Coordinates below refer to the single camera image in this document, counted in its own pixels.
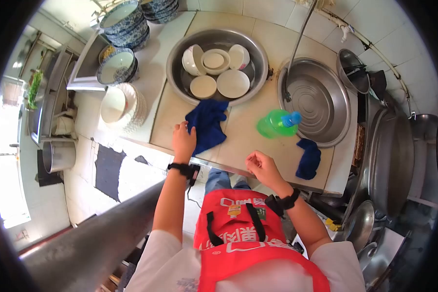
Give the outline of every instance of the countertop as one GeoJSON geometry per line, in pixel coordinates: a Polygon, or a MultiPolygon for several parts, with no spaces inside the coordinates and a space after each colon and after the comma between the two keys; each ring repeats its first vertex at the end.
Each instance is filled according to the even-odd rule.
{"type": "MultiPolygon", "coordinates": [[[[221,123],[227,139],[221,145],[200,153],[197,158],[227,168],[246,171],[245,158],[257,149],[274,158],[285,180],[310,191],[342,194],[355,146],[356,96],[349,94],[353,109],[352,121],[349,133],[344,140],[336,147],[321,149],[321,162],[315,178],[311,180],[297,178],[295,172],[303,155],[303,149],[296,145],[300,138],[294,136],[266,139],[257,132],[256,123],[271,109],[279,108],[277,77],[282,65],[289,60],[298,33],[252,17],[197,12],[186,35],[208,27],[231,27],[250,35],[266,50],[269,66],[274,69],[274,75],[250,101],[228,108],[226,112],[228,118],[221,123]]],[[[336,53],[305,36],[301,40],[296,55],[296,57],[301,56],[322,61],[336,71],[336,53]]],[[[171,86],[166,83],[149,143],[169,152],[174,125],[184,120],[185,115],[193,108],[193,105],[176,96],[171,86]]]]}
{"type": "MultiPolygon", "coordinates": [[[[245,158],[257,149],[272,156],[284,179],[295,186],[309,191],[343,194],[355,147],[356,95],[348,91],[352,108],[348,134],[335,147],[321,149],[321,162],[315,178],[311,180],[295,176],[303,155],[303,149],[296,145],[300,140],[298,136],[266,139],[256,130],[260,118],[279,108],[277,77],[290,58],[298,38],[297,32],[252,17],[217,12],[182,12],[172,22],[164,25],[150,23],[149,27],[151,38],[146,48],[135,53],[140,63],[140,79],[133,83],[146,98],[149,114],[140,131],[123,138],[173,154],[173,127],[183,121],[194,106],[178,97],[166,82],[167,56],[184,35],[205,28],[230,27],[248,34],[263,46],[274,75],[251,100],[228,108],[228,118],[221,123],[227,139],[221,145],[200,153],[193,161],[250,175],[246,172],[245,158]]],[[[306,36],[302,37],[296,54],[296,57],[301,56],[319,60],[336,72],[336,53],[306,36]]],[[[101,120],[94,138],[97,142],[111,140],[101,120]]]]}

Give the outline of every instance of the dish soap bottle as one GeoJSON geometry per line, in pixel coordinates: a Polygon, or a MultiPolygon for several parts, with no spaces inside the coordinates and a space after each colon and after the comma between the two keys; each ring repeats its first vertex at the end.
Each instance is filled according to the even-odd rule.
{"type": "Polygon", "coordinates": [[[279,136],[291,137],[298,131],[298,124],[302,121],[299,112],[289,113],[283,109],[273,109],[267,116],[260,119],[256,129],[266,138],[279,136]]]}

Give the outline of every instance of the window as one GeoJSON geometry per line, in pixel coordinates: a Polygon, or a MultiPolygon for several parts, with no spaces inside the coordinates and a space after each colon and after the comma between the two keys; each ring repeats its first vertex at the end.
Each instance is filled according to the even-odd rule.
{"type": "Polygon", "coordinates": [[[19,170],[19,111],[22,82],[2,80],[0,87],[0,217],[5,228],[30,221],[19,170]]]}

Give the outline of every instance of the blue bottle cap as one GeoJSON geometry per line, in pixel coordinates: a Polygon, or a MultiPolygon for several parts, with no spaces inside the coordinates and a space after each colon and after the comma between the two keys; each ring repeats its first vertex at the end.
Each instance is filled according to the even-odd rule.
{"type": "Polygon", "coordinates": [[[290,128],[293,125],[298,125],[302,121],[302,115],[299,112],[292,112],[281,117],[284,127],[290,128]]]}

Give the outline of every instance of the green plant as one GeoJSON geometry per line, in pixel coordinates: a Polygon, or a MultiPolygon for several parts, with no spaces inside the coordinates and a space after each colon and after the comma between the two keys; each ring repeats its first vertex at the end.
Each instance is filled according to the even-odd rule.
{"type": "Polygon", "coordinates": [[[32,109],[37,108],[36,95],[37,95],[37,91],[39,90],[39,86],[41,86],[42,75],[43,75],[43,73],[40,70],[37,71],[36,73],[34,73],[33,83],[29,87],[29,95],[27,97],[27,102],[29,104],[29,108],[32,108],[32,109]]]}

